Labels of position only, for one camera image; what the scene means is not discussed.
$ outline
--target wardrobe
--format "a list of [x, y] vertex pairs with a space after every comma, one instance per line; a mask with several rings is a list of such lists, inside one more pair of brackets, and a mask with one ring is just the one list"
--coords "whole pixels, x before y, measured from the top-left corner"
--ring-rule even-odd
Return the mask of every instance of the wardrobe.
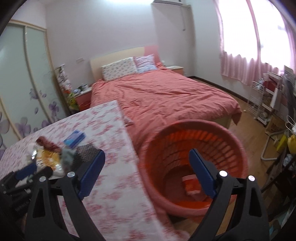
[[46, 29], [11, 21], [0, 36], [0, 159], [6, 148], [67, 113]]

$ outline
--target pillow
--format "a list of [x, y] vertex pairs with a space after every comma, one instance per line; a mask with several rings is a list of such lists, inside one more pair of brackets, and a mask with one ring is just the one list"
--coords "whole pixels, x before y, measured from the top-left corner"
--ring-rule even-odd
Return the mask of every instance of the pillow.
[[133, 60], [133, 57], [125, 58], [113, 62], [111, 64], [102, 66], [103, 79], [106, 82], [137, 73], [138, 70]]
[[138, 73], [144, 73], [150, 70], [156, 70], [154, 54], [144, 57], [134, 57]]

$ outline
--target blue gripper pad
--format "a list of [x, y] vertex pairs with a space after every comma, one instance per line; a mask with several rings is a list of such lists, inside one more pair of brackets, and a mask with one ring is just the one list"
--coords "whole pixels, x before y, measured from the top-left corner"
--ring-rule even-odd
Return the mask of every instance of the blue gripper pad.
[[19, 180], [19, 181], [23, 180], [25, 177], [36, 172], [36, 170], [37, 170], [36, 163], [31, 163], [31, 164], [27, 165], [26, 167], [24, 167], [23, 169], [17, 171], [15, 174], [15, 179]]
[[203, 163], [202, 157], [194, 149], [189, 151], [189, 162], [205, 194], [214, 199], [217, 195], [215, 179]]
[[101, 173], [103, 166], [105, 165], [105, 153], [101, 150], [93, 162], [89, 165], [85, 174], [80, 180], [80, 191], [78, 192], [78, 197], [80, 200], [83, 200], [84, 197], [87, 197], [90, 193], [96, 180], [98, 179], [99, 174]]

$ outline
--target metal bolt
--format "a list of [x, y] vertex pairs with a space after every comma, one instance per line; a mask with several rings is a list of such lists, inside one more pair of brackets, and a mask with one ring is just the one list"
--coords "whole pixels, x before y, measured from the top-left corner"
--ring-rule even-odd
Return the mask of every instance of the metal bolt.
[[68, 172], [67, 173], [67, 177], [74, 177], [75, 176], [75, 172]]
[[226, 177], [228, 175], [228, 173], [226, 171], [220, 171], [219, 174], [222, 177]]
[[45, 176], [42, 176], [41, 178], [39, 178], [39, 181], [40, 182], [44, 182], [46, 180], [46, 177]]
[[248, 176], [248, 179], [249, 179], [251, 182], [254, 182], [254, 181], [255, 181], [255, 177], [252, 176], [252, 175]]

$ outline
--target floral tablecloth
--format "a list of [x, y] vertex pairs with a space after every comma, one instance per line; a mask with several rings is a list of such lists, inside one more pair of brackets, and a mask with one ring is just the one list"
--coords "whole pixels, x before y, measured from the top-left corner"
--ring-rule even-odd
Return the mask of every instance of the floral tablecloth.
[[[117, 101], [98, 105], [45, 127], [8, 148], [0, 161], [0, 179], [26, 165], [27, 144], [45, 136], [60, 146], [74, 130], [85, 132], [80, 143], [92, 143], [106, 154], [105, 166], [83, 200], [104, 238], [116, 240], [187, 240], [188, 234], [160, 221], [137, 169], [138, 157], [126, 132]], [[61, 211], [70, 233], [77, 235], [62, 197]]]

